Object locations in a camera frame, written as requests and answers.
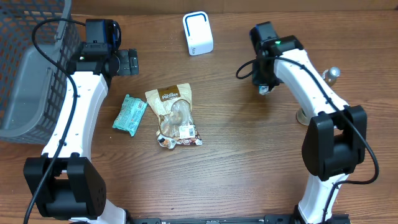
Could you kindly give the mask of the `green lid jar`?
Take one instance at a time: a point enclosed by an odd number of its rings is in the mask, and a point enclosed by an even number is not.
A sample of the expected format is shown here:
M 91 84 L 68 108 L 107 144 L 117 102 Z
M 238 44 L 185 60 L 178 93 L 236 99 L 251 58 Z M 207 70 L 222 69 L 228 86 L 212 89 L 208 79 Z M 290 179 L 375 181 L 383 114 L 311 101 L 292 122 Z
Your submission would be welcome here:
M 304 125 L 304 126 L 308 126 L 309 123 L 310 123 L 311 117 L 308 117 L 308 116 L 305 114 L 304 110 L 303 110 L 302 108 L 299 108 L 299 109 L 297 110 L 297 112 L 296 112 L 296 119 L 297 119 L 297 121 L 298 121 L 300 124 L 302 124 L 302 125 Z

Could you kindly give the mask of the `yellow liquid plastic bottle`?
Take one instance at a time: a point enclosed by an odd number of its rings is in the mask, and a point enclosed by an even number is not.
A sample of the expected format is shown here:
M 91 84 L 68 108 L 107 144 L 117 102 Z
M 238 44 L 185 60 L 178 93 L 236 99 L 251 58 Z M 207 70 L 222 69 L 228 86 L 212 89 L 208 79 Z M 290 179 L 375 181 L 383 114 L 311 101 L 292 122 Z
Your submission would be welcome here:
M 341 71 L 338 67 L 331 67 L 329 69 L 326 69 L 322 73 L 322 79 L 326 82 L 328 86 L 333 86 L 336 83 L 340 74 Z

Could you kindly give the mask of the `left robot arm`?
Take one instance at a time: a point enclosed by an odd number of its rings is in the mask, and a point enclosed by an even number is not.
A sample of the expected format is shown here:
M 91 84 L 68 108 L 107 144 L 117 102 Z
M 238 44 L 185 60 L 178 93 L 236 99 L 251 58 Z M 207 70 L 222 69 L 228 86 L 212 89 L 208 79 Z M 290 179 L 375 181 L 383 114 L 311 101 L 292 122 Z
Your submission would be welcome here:
M 24 223 L 34 207 L 43 217 L 71 223 L 132 223 L 131 214 L 107 198 L 106 183 L 91 163 L 98 113 L 122 64 L 118 59 L 121 28 L 111 19 L 86 20 L 82 23 L 86 40 L 62 67 L 36 41 L 38 29 L 49 22 L 47 19 L 34 27 L 32 43 L 66 75 L 67 87 L 50 140 L 40 157 L 29 157 L 24 164 L 24 177 L 32 193 Z

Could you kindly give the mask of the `small teal gum pack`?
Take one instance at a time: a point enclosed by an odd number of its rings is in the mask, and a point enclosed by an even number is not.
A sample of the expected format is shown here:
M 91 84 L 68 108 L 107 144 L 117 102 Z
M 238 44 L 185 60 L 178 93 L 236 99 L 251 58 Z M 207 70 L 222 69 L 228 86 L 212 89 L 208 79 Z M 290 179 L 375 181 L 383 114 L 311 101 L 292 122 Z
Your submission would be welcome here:
M 266 95 L 269 93 L 269 87 L 267 85 L 259 86 L 259 94 Z

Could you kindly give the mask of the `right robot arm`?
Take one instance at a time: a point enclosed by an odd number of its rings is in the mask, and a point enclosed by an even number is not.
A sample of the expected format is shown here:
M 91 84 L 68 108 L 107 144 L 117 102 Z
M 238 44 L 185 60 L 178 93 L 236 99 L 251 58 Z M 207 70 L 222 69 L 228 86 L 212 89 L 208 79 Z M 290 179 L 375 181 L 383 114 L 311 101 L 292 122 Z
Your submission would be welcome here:
M 349 223 L 348 215 L 334 215 L 331 208 L 341 183 L 364 161 L 366 112 L 330 88 L 295 36 L 279 37 L 264 22 L 251 29 L 250 38 L 256 53 L 253 84 L 262 95 L 285 84 L 299 102 L 297 120 L 308 127 L 302 144 L 308 182 L 289 222 Z

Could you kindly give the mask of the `beige snack pouch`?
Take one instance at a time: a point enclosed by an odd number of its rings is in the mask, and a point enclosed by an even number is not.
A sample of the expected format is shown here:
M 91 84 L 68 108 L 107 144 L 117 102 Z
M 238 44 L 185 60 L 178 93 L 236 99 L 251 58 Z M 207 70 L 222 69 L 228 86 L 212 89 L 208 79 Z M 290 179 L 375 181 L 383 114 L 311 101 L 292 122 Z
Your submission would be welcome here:
M 158 118 L 156 132 L 160 146 L 201 146 L 203 144 L 192 116 L 192 89 L 188 83 L 145 92 L 146 100 Z

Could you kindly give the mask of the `green wet wipes pack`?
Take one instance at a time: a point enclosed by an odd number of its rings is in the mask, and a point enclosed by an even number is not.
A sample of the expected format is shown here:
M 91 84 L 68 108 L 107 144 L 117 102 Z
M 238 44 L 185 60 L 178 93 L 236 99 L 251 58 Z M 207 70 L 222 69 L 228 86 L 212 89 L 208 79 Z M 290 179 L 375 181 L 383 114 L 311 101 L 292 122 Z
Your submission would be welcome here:
M 123 100 L 121 110 L 114 120 L 113 128 L 127 131 L 131 137 L 134 137 L 146 108 L 146 102 L 127 94 Z

